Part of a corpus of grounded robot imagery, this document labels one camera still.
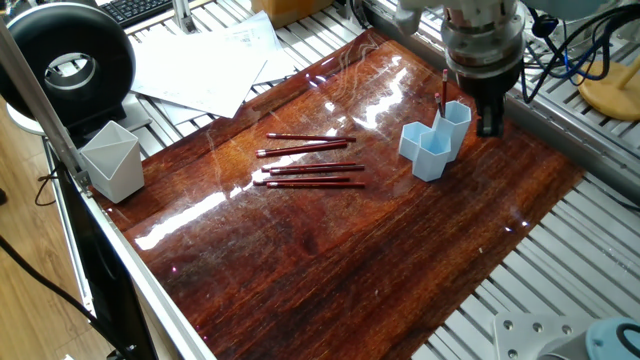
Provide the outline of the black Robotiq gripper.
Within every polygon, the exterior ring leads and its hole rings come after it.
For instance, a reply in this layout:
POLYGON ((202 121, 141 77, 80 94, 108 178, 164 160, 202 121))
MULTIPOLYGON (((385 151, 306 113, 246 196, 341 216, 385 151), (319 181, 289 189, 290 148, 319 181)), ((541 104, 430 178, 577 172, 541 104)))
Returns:
POLYGON ((476 101, 478 137, 503 135, 504 96, 515 85, 522 69, 521 60, 488 66, 455 64, 459 87, 476 101))

